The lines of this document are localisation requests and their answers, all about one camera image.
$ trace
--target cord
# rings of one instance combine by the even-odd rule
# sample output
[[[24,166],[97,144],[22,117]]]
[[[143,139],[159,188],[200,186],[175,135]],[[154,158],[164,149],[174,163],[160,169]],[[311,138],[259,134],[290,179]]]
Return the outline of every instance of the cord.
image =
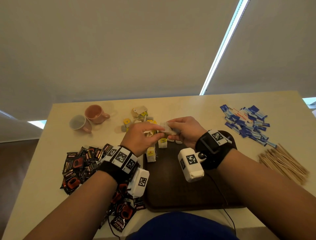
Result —
[[[220,190],[219,187],[217,186],[217,184],[216,184],[216,182],[214,181],[214,179],[212,178],[212,176],[209,175],[208,173],[205,173],[205,174],[208,175],[208,176],[211,178],[211,180],[212,180],[213,183],[215,184],[216,188],[218,189],[218,191],[220,192],[220,194],[221,194],[222,197],[224,198],[224,200],[225,200],[225,202],[226,202],[226,205],[228,205],[228,202],[227,202],[227,200],[226,200],[224,194],[221,192],[221,190]],[[232,221],[232,223],[233,223],[233,225],[234,225],[235,236],[237,236],[237,235],[236,235],[236,228],[235,228],[235,223],[234,223],[234,221],[232,220],[232,218],[230,217],[230,215],[226,212],[225,208],[223,208],[223,210],[225,211],[225,213],[227,214],[227,216],[228,216],[228,217],[230,218],[230,220]]]
[[[110,224],[110,219],[109,219],[109,217],[107,218],[107,222],[109,223],[109,226],[110,226],[110,229],[111,229],[111,232],[113,233],[113,235],[116,236],[116,237],[118,237],[118,240],[121,240],[121,238],[113,232],[112,227],[111,227],[111,224]]]

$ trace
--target blue clothing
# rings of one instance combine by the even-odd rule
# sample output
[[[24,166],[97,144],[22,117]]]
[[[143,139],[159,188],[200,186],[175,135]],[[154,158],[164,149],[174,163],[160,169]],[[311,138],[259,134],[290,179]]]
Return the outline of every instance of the blue clothing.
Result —
[[[228,227],[207,218],[185,212],[169,212],[159,215],[148,221],[128,238],[128,240],[140,239],[238,240]]]

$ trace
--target pink mug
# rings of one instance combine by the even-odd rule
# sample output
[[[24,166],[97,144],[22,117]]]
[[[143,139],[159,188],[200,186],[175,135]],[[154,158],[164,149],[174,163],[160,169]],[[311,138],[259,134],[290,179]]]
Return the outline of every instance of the pink mug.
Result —
[[[92,131],[91,123],[82,115],[74,116],[69,122],[69,127],[72,130],[83,130],[87,133]]]
[[[96,104],[88,106],[84,111],[84,115],[95,124],[103,123],[110,118],[110,115],[105,113],[102,107]]]

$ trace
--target dark brown floor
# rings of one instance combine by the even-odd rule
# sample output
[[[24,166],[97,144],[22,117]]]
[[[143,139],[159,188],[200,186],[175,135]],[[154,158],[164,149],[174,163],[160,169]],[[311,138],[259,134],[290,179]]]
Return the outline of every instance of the dark brown floor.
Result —
[[[0,239],[37,143],[38,139],[0,143]]]

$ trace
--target qr code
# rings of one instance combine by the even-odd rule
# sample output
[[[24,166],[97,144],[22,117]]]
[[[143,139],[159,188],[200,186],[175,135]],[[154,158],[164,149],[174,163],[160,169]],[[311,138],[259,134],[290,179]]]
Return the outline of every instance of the qr code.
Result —
[[[135,161],[133,161],[133,160],[130,159],[130,160],[128,160],[128,162],[127,162],[127,164],[126,164],[126,167],[127,167],[128,169],[132,170],[134,164],[135,164]]]
[[[180,164],[181,164],[182,170],[184,170],[185,169],[185,164],[184,164],[184,161],[183,161],[182,158],[181,158]]]
[[[140,178],[138,185],[144,187],[146,185],[147,178]]]
[[[219,132],[213,133],[212,136],[216,141],[224,139]]]
[[[186,156],[186,159],[188,160],[190,165],[194,164],[194,163],[198,163],[198,161],[194,155],[188,155],[188,156]]]
[[[109,151],[107,155],[112,157],[115,152],[116,152],[116,149],[112,149],[111,151]]]
[[[115,157],[115,159],[120,162],[124,162],[126,158],[127,158],[127,155],[122,152],[119,152],[117,156]]]

